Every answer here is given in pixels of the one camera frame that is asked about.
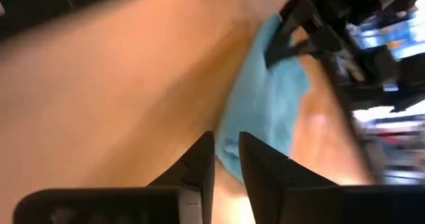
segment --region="blue towel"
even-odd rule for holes
[[[243,181],[239,132],[247,131],[279,152],[289,155],[299,103],[308,91],[308,77],[296,58],[270,70],[264,52],[280,24],[276,15],[260,29],[227,100],[215,135],[216,154],[225,168]]]

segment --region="wooden surface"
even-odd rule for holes
[[[51,187],[144,186],[214,129],[253,31],[287,0],[109,0],[0,47],[0,223]],[[292,158],[367,183],[320,66]],[[251,223],[216,163],[213,223]]]

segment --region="black object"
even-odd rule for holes
[[[328,67],[328,76],[336,76],[331,85],[335,92],[346,93],[348,105],[344,108],[394,106],[395,112],[403,111],[425,98],[425,54],[396,62],[386,46],[360,49],[346,26],[412,1],[290,0],[280,11],[282,24],[266,50],[266,66],[273,68],[286,58],[312,55]],[[299,26],[307,31],[308,40],[285,49]]]
[[[0,42],[21,31],[39,26],[101,0],[0,0]]]
[[[240,133],[242,175],[257,224],[424,223],[424,186],[339,186]]]
[[[423,186],[339,186],[240,133],[240,161],[257,224],[424,223]],[[207,132],[147,187],[52,189],[24,198],[14,224],[209,224],[214,140]]]
[[[147,187],[49,189],[25,197],[15,224],[211,223],[214,137],[198,141]]]

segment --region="blurred background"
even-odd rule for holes
[[[349,30],[362,49],[385,45],[396,60],[425,52],[425,0],[407,11],[385,11]],[[387,184],[425,183],[425,100],[353,111],[375,173]]]

